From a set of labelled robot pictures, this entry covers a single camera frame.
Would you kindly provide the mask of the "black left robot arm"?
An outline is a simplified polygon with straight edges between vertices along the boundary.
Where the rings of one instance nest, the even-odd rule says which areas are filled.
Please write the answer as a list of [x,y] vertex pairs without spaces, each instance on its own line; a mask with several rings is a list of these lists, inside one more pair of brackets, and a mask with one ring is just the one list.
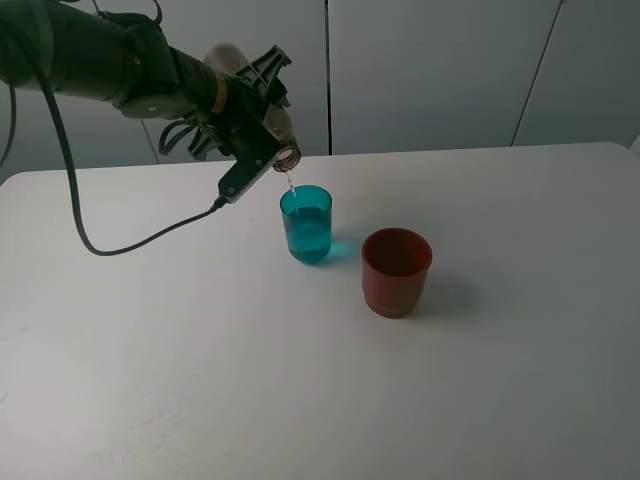
[[270,108],[288,107],[279,71],[290,59],[277,46],[228,74],[171,47],[162,18],[100,11],[91,15],[66,1],[1,4],[1,79],[14,88],[47,86],[59,95],[112,104],[131,119],[164,119],[159,152],[186,135],[189,152],[237,155],[265,127]]

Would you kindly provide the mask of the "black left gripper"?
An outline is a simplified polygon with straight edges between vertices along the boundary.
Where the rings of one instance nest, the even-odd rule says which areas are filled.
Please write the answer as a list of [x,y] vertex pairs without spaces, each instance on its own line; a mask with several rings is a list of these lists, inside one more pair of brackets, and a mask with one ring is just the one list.
[[266,110],[290,107],[288,90],[280,71],[292,63],[277,45],[240,69],[236,76],[189,74],[187,98],[195,105],[190,115],[196,134],[188,151],[204,160],[218,150],[224,156],[243,159],[260,149]]

